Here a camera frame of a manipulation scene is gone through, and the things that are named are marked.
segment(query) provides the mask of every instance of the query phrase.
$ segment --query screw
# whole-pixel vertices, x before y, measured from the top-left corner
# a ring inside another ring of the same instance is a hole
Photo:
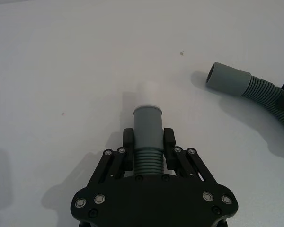
[[[141,175],[137,175],[135,180],[136,181],[143,181],[143,177]]]
[[[212,207],[212,212],[216,215],[220,215],[221,214],[221,209],[218,206],[213,206]]]
[[[162,181],[169,181],[169,176],[168,175],[163,175],[162,176]]]
[[[76,203],[75,203],[75,207],[76,208],[81,208],[84,207],[86,204],[86,200],[85,199],[77,199]]]
[[[205,199],[208,202],[213,201],[213,195],[211,195],[209,192],[203,192],[203,199]]]
[[[174,151],[178,153],[181,152],[182,150],[180,148],[175,148]]]
[[[189,154],[192,154],[192,155],[195,154],[195,150],[193,150],[193,149],[189,149],[188,152],[189,152]]]
[[[112,154],[112,151],[111,151],[111,150],[106,150],[106,151],[104,152],[104,154],[105,154],[105,155],[111,155],[111,154]]]
[[[89,212],[89,217],[90,218],[95,218],[98,215],[97,209],[91,209]]]
[[[94,199],[95,204],[101,204],[104,201],[105,201],[105,196],[104,195],[99,194],[99,195],[95,196],[95,199]]]
[[[231,198],[228,197],[227,195],[222,196],[221,199],[225,204],[232,204]]]
[[[119,153],[124,153],[125,152],[125,149],[124,148],[120,148],[119,149]]]

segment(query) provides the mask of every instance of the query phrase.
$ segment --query white surface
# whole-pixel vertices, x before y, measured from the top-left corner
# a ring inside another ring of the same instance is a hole
[[[155,106],[160,108],[160,84],[145,81],[138,84],[136,89],[136,108],[141,106]]]
[[[78,225],[70,201],[121,145],[145,80],[160,83],[177,144],[236,195],[229,226],[284,227],[284,129],[206,90],[215,61],[281,86],[284,0],[1,4],[0,227]]]

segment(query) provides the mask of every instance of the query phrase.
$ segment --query ribbed pipe section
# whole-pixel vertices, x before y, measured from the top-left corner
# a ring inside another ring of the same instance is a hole
[[[242,96],[266,108],[284,125],[284,111],[275,106],[281,92],[282,89],[274,84],[251,76],[249,86]]]
[[[134,173],[162,174],[163,173],[163,153],[157,150],[140,150],[134,155]]]

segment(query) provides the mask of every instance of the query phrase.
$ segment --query black metal plate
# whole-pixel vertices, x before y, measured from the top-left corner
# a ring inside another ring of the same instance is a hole
[[[203,199],[205,191],[213,195],[213,201]],[[102,204],[94,203],[97,194],[105,195]],[[223,195],[232,198],[232,204],[223,203]],[[84,207],[75,207],[78,198],[86,199]],[[220,214],[213,212],[214,206]],[[97,216],[91,218],[94,209]],[[131,176],[101,183],[81,189],[71,203],[77,220],[97,227],[215,227],[237,210],[238,203],[227,187],[173,175]]]

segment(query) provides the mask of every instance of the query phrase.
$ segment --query gray cylindrical tube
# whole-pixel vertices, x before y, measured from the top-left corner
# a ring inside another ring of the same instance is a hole
[[[230,95],[243,96],[260,104],[284,125],[284,110],[276,106],[282,89],[274,84],[254,77],[249,72],[216,62],[208,74],[206,85]]]
[[[251,74],[215,62],[208,74],[206,85],[229,95],[241,96],[247,89]]]
[[[134,173],[163,173],[162,111],[141,106],[134,111]]]

